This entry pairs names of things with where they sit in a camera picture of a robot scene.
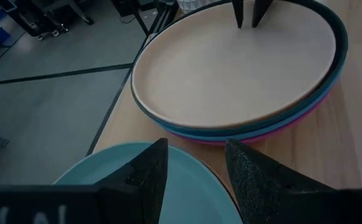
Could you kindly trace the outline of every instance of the teal plate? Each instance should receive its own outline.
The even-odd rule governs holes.
[[[86,157],[55,184],[94,184],[129,162],[152,142],[113,146]],[[168,176],[159,223],[242,223],[231,196],[217,177],[188,153],[169,146]]]

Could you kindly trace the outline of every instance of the plate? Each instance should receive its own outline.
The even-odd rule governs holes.
[[[341,70],[341,66],[343,65],[346,57],[346,52],[348,50],[348,36],[345,30],[345,27],[343,23],[341,22],[340,18],[329,8],[326,6],[316,2],[316,1],[302,1],[302,0],[287,0],[289,2],[294,2],[295,4],[300,4],[305,7],[308,7],[318,14],[320,14],[331,26],[333,29],[333,32],[336,37],[336,53],[335,58],[333,60],[333,63],[326,75],[326,78],[322,80],[321,84],[306,98],[299,101],[296,105],[293,107],[287,108],[286,110],[281,111],[279,114],[274,114],[273,116],[260,120],[260,121],[254,121],[251,123],[243,124],[240,126],[232,126],[232,127],[226,127],[226,128],[193,128],[188,126],[181,126],[177,124],[169,123],[165,120],[160,119],[159,117],[156,117],[155,115],[151,114],[148,110],[144,108],[144,106],[138,101],[138,98],[135,96],[133,85],[131,85],[132,94],[136,101],[136,104],[140,107],[140,109],[147,114],[150,118],[154,119],[156,122],[158,122],[160,125],[173,130],[178,131],[181,133],[186,134],[192,134],[192,135],[198,135],[198,136],[226,136],[226,135],[233,135],[233,134],[240,134],[240,133],[246,133],[249,131],[253,131],[255,129],[263,128],[266,126],[269,126],[271,124],[274,124],[276,122],[279,122],[280,120],[283,120],[290,115],[302,110],[304,107],[306,107],[308,104],[310,104],[313,100],[317,99],[319,95],[321,95],[329,86],[330,82],[334,79],[335,76],[338,75],[338,73]],[[221,4],[226,4],[226,2],[216,2],[214,4],[210,4],[208,6],[204,6],[200,9],[198,9],[194,13],[198,13],[199,11],[206,10],[208,8],[218,6]],[[178,21],[174,21],[172,25],[182,21],[185,18],[188,18],[189,16],[192,16],[192,14],[185,15],[184,17],[180,18]]]
[[[173,131],[164,126],[162,126],[162,127],[166,131],[176,134],[178,136],[182,136],[187,139],[200,140],[200,141],[202,141],[201,143],[220,142],[221,144],[224,144],[224,141],[227,139],[239,139],[239,140],[242,140],[243,143],[257,141],[259,139],[266,138],[267,136],[273,134],[274,132],[281,131],[284,128],[286,128],[287,126],[290,126],[293,123],[296,123],[296,122],[300,121],[302,118],[306,117],[306,115],[308,115],[315,108],[317,108],[320,105],[320,103],[326,98],[327,94],[329,94],[331,88],[337,81],[337,78],[338,78],[338,75],[336,77],[334,77],[334,79],[331,81],[329,87],[321,95],[319,95],[317,99],[315,99],[313,102],[311,102],[309,105],[307,105],[302,110],[296,112],[295,114],[293,114],[293,115],[289,116],[288,118],[285,118],[275,124],[272,124],[270,126],[260,128],[260,129],[254,130],[254,131],[249,131],[247,133],[235,134],[235,135],[230,135],[230,136],[198,136],[198,135],[185,134],[185,133],[181,133],[178,131]]]
[[[253,1],[244,3],[245,18],[253,7]],[[258,28],[238,29],[232,4],[221,4],[150,42],[136,62],[132,85],[142,106],[166,122],[237,126],[307,96],[329,71],[335,51],[329,23],[307,7],[275,1]]]
[[[129,162],[152,142],[119,144],[86,157],[55,184],[94,184]],[[169,146],[160,223],[237,223],[242,220],[227,190],[201,162]]]
[[[256,141],[260,141],[260,140],[263,140],[263,139],[266,139],[268,138],[269,136],[272,136],[278,132],[281,132],[283,131],[284,129],[286,128],[289,128],[291,126],[293,126],[294,124],[298,123],[299,121],[303,120],[304,118],[306,118],[310,113],[312,113],[315,109],[317,109],[323,102],[323,100],[325,100],[325,98],[327,97],[327,95],[322,98],[313,108],[311,108],[309,111],[307,111],[305,114],[303,114],[301,117],[293,120],[292,122],[286,124],[285,126],[282,126],[278,129],[275,129],[271,132],[268,132],[268,133],[265,133],[265,134],[261,134],[261,135],[258,135],[258,136],[255,136],[255,137],[251,137],[251,138],[245,138],[245,139],[240,139],[240,141],[244,144],[250,144],[250,143],[253,143],[253,142],[256,142]],[[200,136],[195,136],[194,138],[191,138],[191,137],[185,137],[185,136],[182,136],[180,134],[177,134],[177,133],[173,133],[171,132],[170,130],[166,130],[168,132],[170,132],[171,134],[174,134],[182,139],[185,139],[187,141],[192,141],[192,142],[197,142],[197,143],[200,143],[200,144],[208,144],[208,145],[212,145],[212,146],[225,146],[225,141],[207,141],[207,140],[200,140]]]

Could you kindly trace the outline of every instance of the blue plate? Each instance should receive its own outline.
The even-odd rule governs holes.
[[[92,154],[59,177],[55,184],[94,184],[151,144],[119,144]],[[217,177],[194,157],[170,146],[160,223],[242,224],[242,219],[231,196]]]
[[[248,123],[242,126],[235,126],[230,128],[224,128],[224,129],[196,129],[191,128],[187,126],[178,126],[175,124],[168,123],[166,121],[163,121],[162,119],[159,119],[155,117],[153,114],[149,113],[147,110],[144,109],[144,107],[138,102],[138,100],[135,97],[135,94],[132,89],[131,84],[131,90],[132,95],[136,101],[136,104],[139,106],[139,108],[147,114],[151,119],[155,120],[157,123],[159,123],[162,127],[171,130],[175,133],[183,133],[183,134],[189,134],[192,136],[233,136],[237,134],[243,134],[248,133],[251,131],[255,131],[257,129],[262,129],[267,126],[271,126],[273,124],[278,123],[279,121],[282,121],[284,119],[287,119],[293,114],[298,113],[299,111],[303,110],[304,108],[308,107],[310,104],[312,104],[315,100],[317,100],[326,90],[328,90],[332,82],[335,80],[335,78],[338,76],[338,74],[341,71],[342,65],[344,64],[346,53],[348,50],[348,36],[346,29],[344,27],[344,24],[340,20],[340,18],[329,8],[326,6],[320,4],[316,1],[307,1],[307,0],[284,0],[293,2],[295,4],[302,5],[304,7],[310,8],[317,12],[319,15],[321,15],[324,20],[329,23],[330,27],[332,28],[335,39],[336,39],[336,52],[335,52],[335,58],[333,59],[333,62],[330,66],[330,69],[326,75],[326,77],[323,79],[323,81],[319,84],[319,86],[311,92],[306,98],[299,101],[296,105],[293,107],[284,110],[278,114],[275,114],[267,119],[263,119],[260,121],[256,121],[253,123]],[[179,18],[178,20],[171,23],[169,26],[167,26],[165,29],[163,29],[161,32],[166,30],[168,27],[173,25],[174,23],[177,23],[178,21],[184,19],[185,17],[192,16],[193,14],[205,10],[207,8],[218,6],[221,4],[229,3],[230,1],[219,1],[212,4],[209,4],[207,6],[203,6],[195,11],[193,11],[190,14],[186,14],[185,16]]]
[[[242,134],[235,134],[235,135],[231,135],[231,136],[197,136],[197,135],[192,135],[192,134],[185,134],[185,133],[181,133],[179,131],[173,131],[165,126],[162,126],[166,131],[169,131],[171,133],[175,133],[178,134],[180,136],[184,136],[186,138],[190,138],[190,139],[196,139],[196,140],[202,140],[202,141],[226,141],[228,139],[247,139],[247,138],[253,138],[256,136],[260,136],[262,134],[267,134],[270,133],[272,131],[275,131],[278,128],[281,128],[283,126],[288,125],[289,123],[292,123],[293,121],[295,121],[296,119],[299,119],[299,117],[303,116],[305,113],[307,113],[308,111],[310,111],[312,108],[314,108],[317,103],[319,103],[322,99],[324,99],[324,97],[326,97],[326,95],[329,93],[329,91],[331,90],[331,88],[333,87],[333,85],[335,84],[335,82],[337,81],[337,78],[339,76],[340,73],[337,73],[337,76],[334,77],[334,79],[330,82],[329,87],[319,95],[319,97],[317,99],[315,99],[314,101],[312,101],[309,105],[307,105],[305,108],[303,108],[302,110],[296,112],[295,114],[289,116],[288,118],[281,120],[275,124],[272,124],[270,126],[261,128],[261,129],[257,129],[255,131],[250,131],[247,133],[242,133]]]

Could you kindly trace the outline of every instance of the floor tile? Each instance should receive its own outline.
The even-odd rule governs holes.
[[[141,13],[147,26],[156,17],[155,12]],[[109,0],[95,1],[86,13],[95,21],[92,26],[77,19],[70,31],[59,37],[39,41],[23,35],[0,58],[0,80],[132,62],[145,39],[137,21],[120,22]]]
[[[0,85],[0,184],[50,184],[83,159],[127,72]]]

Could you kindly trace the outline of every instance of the beige plate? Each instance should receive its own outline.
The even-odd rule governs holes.
[[[309,94],[335,54],[316,12],[274,1],[252,29],[253,2],[238,29],[231,3],[180,20],[138,59],[132,85],[153,116],[180,126],[223,128],[278,113]]]

